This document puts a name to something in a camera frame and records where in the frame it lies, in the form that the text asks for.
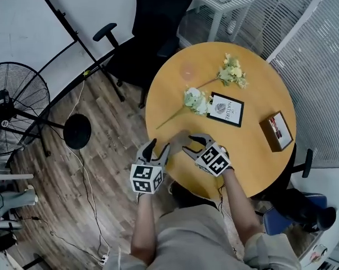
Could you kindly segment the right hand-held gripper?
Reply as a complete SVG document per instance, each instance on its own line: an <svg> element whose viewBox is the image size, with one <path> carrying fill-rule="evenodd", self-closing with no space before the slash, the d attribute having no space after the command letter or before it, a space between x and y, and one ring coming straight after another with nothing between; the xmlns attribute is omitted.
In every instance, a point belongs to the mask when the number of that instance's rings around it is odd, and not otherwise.
<svg viewBox="0 0 339 270"><path fill-rule="evenodd" d="M196 166L214 177L220 176L224 170L231 167L229 157L209 134L193 133L189 138L201 145L196 151L182 147L183 152L195 160Z"/></svg>

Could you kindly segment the round wooden table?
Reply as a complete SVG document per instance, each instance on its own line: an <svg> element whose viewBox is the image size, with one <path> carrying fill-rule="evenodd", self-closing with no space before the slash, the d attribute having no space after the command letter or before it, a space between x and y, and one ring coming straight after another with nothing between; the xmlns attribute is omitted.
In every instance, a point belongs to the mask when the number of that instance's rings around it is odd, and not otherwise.
<svg viewBox="0 0 339 270"><path fill-rule="evenodd" d="M188 9L181 42L208 42L213 12ZM221 20L214 42L231 42L237 12ZM254 0L232 42L267 61L289 90L297 147L312 149L316 168L339 167L339 0Z"/></svg>

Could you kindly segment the dark office chair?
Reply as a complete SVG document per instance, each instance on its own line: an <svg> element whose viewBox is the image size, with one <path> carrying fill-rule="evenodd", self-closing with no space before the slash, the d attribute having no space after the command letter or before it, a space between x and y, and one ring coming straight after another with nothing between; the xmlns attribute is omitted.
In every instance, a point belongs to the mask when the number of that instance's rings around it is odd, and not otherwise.
<svg viewBox="0 0 339 270"><path fill-rule="evenodd" d="M302 224L308 232L326 231L336 221L336 210L332 206L319 205L314 199L325 199L323 195L304 193L296 188L289 188L291 175L301 172L303 178L309 176L313 150L308 149L305 162L294 165L296 154L290 157L288 165L274 182L274 189L270 195L270 202L274 208L284 217Z"/></svg>

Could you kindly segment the black office chair with headrest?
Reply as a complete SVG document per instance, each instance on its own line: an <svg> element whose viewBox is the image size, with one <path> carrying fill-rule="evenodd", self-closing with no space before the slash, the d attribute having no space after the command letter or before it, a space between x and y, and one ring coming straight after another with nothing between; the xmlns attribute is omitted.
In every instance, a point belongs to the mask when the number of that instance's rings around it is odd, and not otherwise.
<svg viewBox="0 0 339 270"><path fill-rule="evenodd" d="M179 47L177 30L192 1L136 0L131 39L119 44L111 32L115 23L105 25L93 36L95 42L106 37L114 47L104 68L117 79L117 86L128 83L141 88L141 109L157 72Z"/></svg>

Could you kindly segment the person's left forearm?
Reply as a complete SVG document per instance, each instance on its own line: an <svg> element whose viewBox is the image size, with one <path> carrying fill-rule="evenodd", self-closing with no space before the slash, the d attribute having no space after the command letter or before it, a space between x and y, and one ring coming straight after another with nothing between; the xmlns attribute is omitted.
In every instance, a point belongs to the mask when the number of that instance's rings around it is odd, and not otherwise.
<svg viewBox="0 0 339 270"><path fill-rule="evenodd" d="M138 200L130 254L149 266L154 260L156 246L157 236L153 212L153 195L143 194Z"/></svg>

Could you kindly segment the person's right forearm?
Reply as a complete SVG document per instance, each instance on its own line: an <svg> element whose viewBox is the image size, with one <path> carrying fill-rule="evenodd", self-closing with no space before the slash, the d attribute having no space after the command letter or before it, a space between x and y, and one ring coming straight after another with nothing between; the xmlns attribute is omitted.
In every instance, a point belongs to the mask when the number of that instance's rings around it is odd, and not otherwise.
<svg viewBox="0 0 339 270"><path fill-rule="evenodd" d="M225 182L231 216L239 238L245 246L252 236L262 232L262 226L237 180L234 169L226 169L222 177Z"/></svg>

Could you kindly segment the large black standing fan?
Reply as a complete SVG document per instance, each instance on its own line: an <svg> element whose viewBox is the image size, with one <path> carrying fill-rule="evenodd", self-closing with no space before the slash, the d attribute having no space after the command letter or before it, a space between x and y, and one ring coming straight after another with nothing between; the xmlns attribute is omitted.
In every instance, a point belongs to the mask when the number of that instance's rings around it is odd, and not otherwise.
<svg viewBox="0 0 339 270"><path fill-rule="evenodd" d="M64 124L48 119L50 93L41 75L19 62L0 62L0 156L11 155L35 139L44 143L46 125L74 150L91 137L91 123L82 114L70 114Z"/></svg>

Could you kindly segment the person's beige clothing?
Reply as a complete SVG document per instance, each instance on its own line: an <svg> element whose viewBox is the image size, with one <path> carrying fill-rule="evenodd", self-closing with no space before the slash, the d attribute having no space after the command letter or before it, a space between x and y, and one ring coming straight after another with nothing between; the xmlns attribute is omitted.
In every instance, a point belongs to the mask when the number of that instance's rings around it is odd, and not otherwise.
<svg viewBox="0 0 339 270"><path fill-rule="evenodd" d="M222 215L209 205L177 209L157 222L154 261L126 253L110 255L104 270L301 270L285 234L253 235L238 259Z"/></svg>

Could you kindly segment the brown wooden box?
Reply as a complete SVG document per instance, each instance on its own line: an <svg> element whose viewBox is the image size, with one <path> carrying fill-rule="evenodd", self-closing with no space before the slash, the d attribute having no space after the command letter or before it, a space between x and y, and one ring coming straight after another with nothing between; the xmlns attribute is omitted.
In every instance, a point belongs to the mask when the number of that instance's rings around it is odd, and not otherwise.
<svg viewBox="0 0 339 270"><path fill-rule="evenodd" d="M259 123L272 152L282 152L292 142L292 133L281 111Z"/></svg>

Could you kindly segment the black framed picture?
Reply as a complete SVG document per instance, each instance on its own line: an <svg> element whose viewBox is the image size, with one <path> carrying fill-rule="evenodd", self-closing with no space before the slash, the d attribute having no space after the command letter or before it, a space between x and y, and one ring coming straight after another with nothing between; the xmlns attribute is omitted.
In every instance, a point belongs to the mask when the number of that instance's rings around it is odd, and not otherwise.
<svg viewBox="0 0 339 270"><path fill-rule="evenodd" d="M242 126L244 102L212 92L207 118L235 127Z"/></svg>

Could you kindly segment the yellow artificial flower bouquet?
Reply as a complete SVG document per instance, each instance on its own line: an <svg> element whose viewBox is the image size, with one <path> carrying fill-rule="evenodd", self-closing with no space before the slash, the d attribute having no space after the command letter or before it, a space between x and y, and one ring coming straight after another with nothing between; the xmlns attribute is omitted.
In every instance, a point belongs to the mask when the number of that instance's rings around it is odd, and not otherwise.
<svg viewBox="0 0 339 270"><path fill-rule="evenodd" d="M224 86L229 86L230 83L235 83L241 89L245 89L248 85L246 73L241 69L239 60L236 57L231 56L229 53L225 54L223 66L219 69L217 77L205 82L198 88L204 87L216 80L221 81Z"/></svg>

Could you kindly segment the white cabinet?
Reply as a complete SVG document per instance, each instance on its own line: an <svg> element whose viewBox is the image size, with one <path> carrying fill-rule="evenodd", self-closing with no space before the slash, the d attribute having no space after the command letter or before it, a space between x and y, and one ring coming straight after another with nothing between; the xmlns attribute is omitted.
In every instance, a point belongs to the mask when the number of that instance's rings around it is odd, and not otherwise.
<svg viewBox="0 0 339 270"><path fill-rule="evenodd" d="M333 226L318 233L315 240L300 256L302 270L318 270L323 263L328 263L330 270L339 269L339 209L336 211Z"/></svg>

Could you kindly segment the whiteboard on black stand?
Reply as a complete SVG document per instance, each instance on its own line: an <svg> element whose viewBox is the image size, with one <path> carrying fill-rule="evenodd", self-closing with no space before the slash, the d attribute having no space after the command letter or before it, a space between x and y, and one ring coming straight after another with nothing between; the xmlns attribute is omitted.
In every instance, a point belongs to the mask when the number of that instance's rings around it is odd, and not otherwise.
<svg viewBox="0 0 339 270"><path fill-rule="evenodd" d="M0 62L19 62L42 77L53 60L80 42L48 0L0 0Z"/></svg>

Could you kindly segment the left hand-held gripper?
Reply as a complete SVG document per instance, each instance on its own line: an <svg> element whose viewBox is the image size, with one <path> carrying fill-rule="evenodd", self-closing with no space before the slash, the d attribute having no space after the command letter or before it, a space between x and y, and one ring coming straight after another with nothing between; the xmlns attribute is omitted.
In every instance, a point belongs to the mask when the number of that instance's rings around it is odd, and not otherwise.
<svg viewBox="0 0 339 270"><path fill-rule="evenodd" d="M151 160L157 139L143 144L137 151L137 159L131 166L130 182L132 190L141 194L154 194L164 181L164 170L167 165L171 145L167 143L159 157Z"/></svg>

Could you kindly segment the blue chair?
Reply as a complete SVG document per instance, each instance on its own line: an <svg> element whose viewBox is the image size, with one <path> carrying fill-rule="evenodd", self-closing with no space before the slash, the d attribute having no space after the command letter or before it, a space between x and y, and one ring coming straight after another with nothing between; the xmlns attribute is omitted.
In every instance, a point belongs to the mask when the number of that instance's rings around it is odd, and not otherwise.
<svg viewBox="0 0 339 270"><path fill-rule="evenodd" d="M327 207L326 196L319 193L304 193L304 195L315 205L323 209ZM274 207L264 212L262 221L265 232L271 236L283 233L293 223L293 220L282 216Z"/></svg>

